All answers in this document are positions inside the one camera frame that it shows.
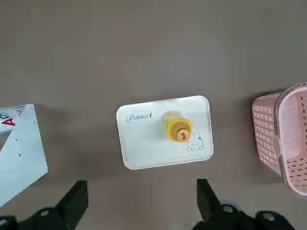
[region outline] pink basket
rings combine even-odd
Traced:
[[[257,98],[252,111],[260,160],[307,198],[307,83]]]

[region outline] white cardboard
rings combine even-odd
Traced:
[[[167,139],[162,117],[168,111],[180,111],[192,122],[188,143]],[[124,105],[116,118],[123,161],[129,169],[204,161],[213,154],[209,103],[203,96]]]
[[[34,105],[15,123],[0,151],[0,207],[48,172]]]

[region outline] plastic container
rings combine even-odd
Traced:
[[[260,160],[307,198],[307,83],[257,98],[252,112]]]
[[[183,118],[179,111],[169,111],[163,115],[163,124],[166,128],[166,136],[171,141],[188,142],[191,138],[193,124]]]
[[[206,161],[213,155],[210,106],[203,96],[123,105],[116,120],[123,162],[129,169]],[[167,128],[178,120],[185,122],[180,128],[190,129],[187,142],[167,137]]]

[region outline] brown surface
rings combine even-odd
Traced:
[[[271,209],[305,229],[295,198],[256,155],[253,98],[307,79],[306,1],[1,0],[0,104],[38,103],[50,173],[0,209],[25,218],[89,181],[78,229],[188,230],[196,179],[248,214]],[[204,95],[214,155],[129,171],[116,109]]]

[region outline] container lid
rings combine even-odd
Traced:
[[[193,124],[188,142],[167,138],[163,115],[168,111],[180,111]],[[203,96],[124,105],[116,119],[123,161],[129,169],[204,161],[213,154],[209,103]]]

